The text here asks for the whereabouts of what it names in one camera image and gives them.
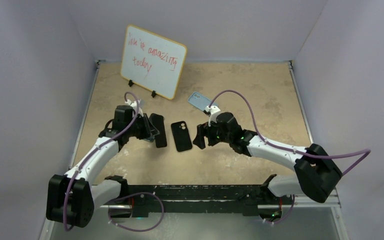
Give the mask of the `bare black phone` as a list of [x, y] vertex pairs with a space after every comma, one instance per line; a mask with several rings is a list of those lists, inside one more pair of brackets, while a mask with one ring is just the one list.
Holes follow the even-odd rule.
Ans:
[[156, 148], [165, 148], [167, 147], [167, 135], [164, 123], [164, 117], [162, 115], [152, 113], [150, 115], [150, 120], [153, 126], [158, 130], [158, 134], [154, 136]]
[[155, 137], [151, 136], [151, 137], [148, 137], [148, 138], [144, 138], [143, 140], [152, 143], [152, 142], [155, 141]]

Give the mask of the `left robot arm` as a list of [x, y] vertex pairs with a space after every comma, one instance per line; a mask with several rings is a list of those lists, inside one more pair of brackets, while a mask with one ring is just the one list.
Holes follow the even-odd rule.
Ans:
[[126, 203], [130, 193], [124, 177], [108, 176], [99, 185], [94, 185], [95, 179], [130, 138], [153, 141], [160, 134], [157, 122], [156, 114], [147, 115], [136, 104], [118, 105], [91, 150], [66, 173], [50, 178], [46, 218], [70, 231], [73, 227], [84, 228], [95, 209], [107, 202]]

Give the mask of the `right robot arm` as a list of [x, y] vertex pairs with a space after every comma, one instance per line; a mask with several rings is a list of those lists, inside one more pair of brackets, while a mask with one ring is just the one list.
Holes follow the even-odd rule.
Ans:
[[230, 112], [211, 117], [209, 122], [197, 126], [194, 145], [204, 149], [218, 143], [228, 144], [237, 154], [266, 159], [294, 171], [287, 176], [274, 174], [264, 182], [260, 196], [268, 204], [286, 195], [306, 195], [317, 203], [324, 203], [343, 177], [320, 145], [294, 147], [277, 142], [274, 147], [257, 132], [243, 129]]

